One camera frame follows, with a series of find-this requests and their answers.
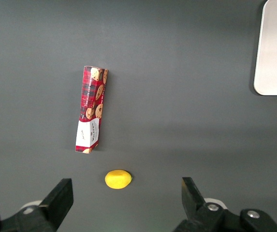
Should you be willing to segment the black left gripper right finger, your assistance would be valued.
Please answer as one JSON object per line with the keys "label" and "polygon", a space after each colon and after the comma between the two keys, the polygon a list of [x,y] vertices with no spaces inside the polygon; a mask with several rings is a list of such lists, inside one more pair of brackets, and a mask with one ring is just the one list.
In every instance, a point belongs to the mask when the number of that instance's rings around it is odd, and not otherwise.
{"label": "black left gripper right finger", "polygon": [[277,232],[264,211],[246,208],[233,214],[217,199],[204,198],[190,177],[182,178],[182,204],[187,215],[175,232]]}

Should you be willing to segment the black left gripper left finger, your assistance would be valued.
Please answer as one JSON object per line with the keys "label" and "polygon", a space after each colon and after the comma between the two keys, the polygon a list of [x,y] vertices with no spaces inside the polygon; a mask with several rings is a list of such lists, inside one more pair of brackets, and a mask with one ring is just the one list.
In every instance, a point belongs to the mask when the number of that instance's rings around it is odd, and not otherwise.
{"label": "black left gripper left finger", "polygon": [[25,204],[7,219],[0,218],[0,232],[55,232],[72,205],[72,180],[64,178],[43,200]]}

